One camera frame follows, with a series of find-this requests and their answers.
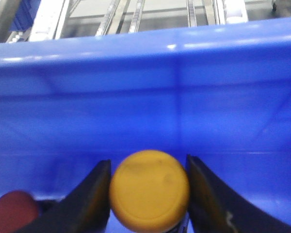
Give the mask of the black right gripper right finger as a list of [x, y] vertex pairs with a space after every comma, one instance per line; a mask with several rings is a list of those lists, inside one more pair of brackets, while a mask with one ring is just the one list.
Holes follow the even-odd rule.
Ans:
[[199, 157], [187, 155], [186, 172], [195, 233], [291, 233], [291, 225], [251, 204]]

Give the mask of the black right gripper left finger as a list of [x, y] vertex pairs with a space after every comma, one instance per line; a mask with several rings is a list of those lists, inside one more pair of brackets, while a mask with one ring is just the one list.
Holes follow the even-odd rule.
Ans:
[[102, 160], [63, 200], [17, 233], [104, 233], [110, 217], [111, 161]]

